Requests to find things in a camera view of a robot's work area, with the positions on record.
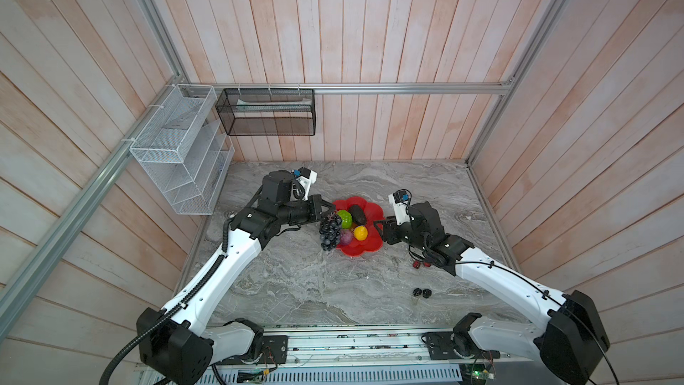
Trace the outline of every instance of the green fruit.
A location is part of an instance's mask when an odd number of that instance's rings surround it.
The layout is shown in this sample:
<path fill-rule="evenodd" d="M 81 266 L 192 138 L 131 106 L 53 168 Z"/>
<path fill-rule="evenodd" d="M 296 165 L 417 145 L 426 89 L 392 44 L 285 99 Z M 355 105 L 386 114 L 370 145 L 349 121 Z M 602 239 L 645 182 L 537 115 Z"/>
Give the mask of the green fruit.
<path fill-rule="evenodd" d="M 337 215 L 342 218 L 342 228 L 349 229 L 352 226 L 352 215 L 349 211 L 339 210 Z"/>

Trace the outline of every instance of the pink wood plank wall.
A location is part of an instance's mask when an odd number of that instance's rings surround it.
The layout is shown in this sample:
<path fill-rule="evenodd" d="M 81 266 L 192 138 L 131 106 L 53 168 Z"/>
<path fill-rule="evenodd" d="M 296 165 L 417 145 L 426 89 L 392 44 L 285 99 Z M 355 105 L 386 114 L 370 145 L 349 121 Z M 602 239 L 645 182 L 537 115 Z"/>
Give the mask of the pink wood plank wall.
<path fill-rule="evenodd" d="M 474 164 L 523 272 L 594 298 L 625 382 L 684 378 L 683 71 L 684 0 L 572 0 Z"/>
<path fill-rule="evenodd" d="M 155 0 L 193 82 L 492 82 L 550 0 Z M 492 96 L 322 96 L 314 137 L 238 160 L 466 158 Z"/>
<path fill-rule="evenodd" d="M 4 287 L 172 70 L 136 0 L 0 0 L 0 15 Z M 197 230 L 131 164 L 0 345 L 0 381 L 97 382 L 172 295 Z"/>

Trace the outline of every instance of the yellow fruit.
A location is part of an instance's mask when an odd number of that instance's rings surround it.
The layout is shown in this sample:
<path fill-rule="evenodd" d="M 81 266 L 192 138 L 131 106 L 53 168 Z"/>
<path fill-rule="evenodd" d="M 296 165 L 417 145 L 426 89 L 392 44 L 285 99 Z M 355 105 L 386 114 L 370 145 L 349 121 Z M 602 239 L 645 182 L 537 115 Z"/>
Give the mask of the yellow fruit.
<path fill-rule="evenodd" d="M 363 241 L 368 238 L 368 229 L 365 226 L 357 226 L 354 229 L 354 237 L 359 241 Z"/>

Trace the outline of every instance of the bunch of grapes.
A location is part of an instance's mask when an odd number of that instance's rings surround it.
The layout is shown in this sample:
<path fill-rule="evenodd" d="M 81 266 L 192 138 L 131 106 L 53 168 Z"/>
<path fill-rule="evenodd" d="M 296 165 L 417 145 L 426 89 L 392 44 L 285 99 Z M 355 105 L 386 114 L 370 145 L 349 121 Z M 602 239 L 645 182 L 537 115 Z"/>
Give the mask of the bunch of grapes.
<path fill-rule="evenodd" d="M 327 252 L 333 250 L 340 243 L 342 218 L 334 213 L 321 220 L 318 232 L 321 234 L 321 248 Z"/>

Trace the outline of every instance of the white mesh rack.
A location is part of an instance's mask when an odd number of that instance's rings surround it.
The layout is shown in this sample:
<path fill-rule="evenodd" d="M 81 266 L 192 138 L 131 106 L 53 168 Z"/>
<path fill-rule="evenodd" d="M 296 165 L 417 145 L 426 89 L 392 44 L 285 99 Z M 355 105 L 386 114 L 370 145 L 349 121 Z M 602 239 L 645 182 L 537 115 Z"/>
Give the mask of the white mesh rack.
<path fill-rule="evenodd" d="M 213 212 L 235 148 L 221 121 L 202 126 L 216 102 L 210 86 L 179 85 L 134 141 L 131 152 L 178 214 Z M 228 140 L 228 150 L 222 150 Z"/>

